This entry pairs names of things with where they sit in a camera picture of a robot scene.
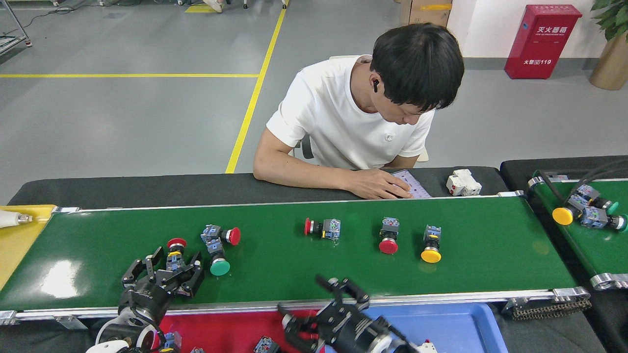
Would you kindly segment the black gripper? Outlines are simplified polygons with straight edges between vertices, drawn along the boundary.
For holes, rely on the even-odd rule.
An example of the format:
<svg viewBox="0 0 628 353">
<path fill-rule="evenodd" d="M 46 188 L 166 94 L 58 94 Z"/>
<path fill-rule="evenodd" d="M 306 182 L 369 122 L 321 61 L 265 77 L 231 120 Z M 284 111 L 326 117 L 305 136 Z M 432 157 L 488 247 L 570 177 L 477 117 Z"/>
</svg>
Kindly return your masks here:
<svg viewBox="0 0 628 353">
<path fill-rule="evenodd" d="M 334 299 L 314 316 L 297 317 L 281 304 L 285 340 L 301 353 L 319 353 L 323 346 L 337 353 L 383 353 L 393 343 L 388 322 L 380 316 L 373 320 L 363 313 L 370 306 L 370 295 L 352 280 L 315 276 L 316 282 Z M 349 295 L 355 304 L 343 302 Z"/>
<path fill-rule="evenodd" d="M 166 269 L 162 271 L 162 287 L 151 282 L 138 283 L 144 271 L 149 281 L 155 281 L 155 268 L 163 256 L 163 248 L 158 247 L 152 255 L 132 262 L 123 274 L 125 290 L 119 299 L 119 314 L 132 304 L 137 311 L 147 311 L 151 319 L 163 319 L 171 303 L 170 295 L 194 297 L 205 275 L 199 252 L 193 255 L 188 264 L 184 263 L 181 252 L 169 252 Z"/>
</svg>

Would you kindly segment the person's right hand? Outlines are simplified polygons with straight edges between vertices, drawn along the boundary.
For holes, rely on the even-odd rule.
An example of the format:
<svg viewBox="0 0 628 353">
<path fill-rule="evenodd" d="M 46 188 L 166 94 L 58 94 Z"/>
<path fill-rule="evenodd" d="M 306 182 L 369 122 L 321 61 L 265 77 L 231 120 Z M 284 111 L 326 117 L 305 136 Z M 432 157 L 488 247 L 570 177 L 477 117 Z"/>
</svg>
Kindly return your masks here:
<svg viewBox="0 0 628 353">
<path fill-rule="evenodd" d="M 367 200 L 413 198 L 407 183 L 379 169 L 345 171 L 339 188 Z"/>
</svg>

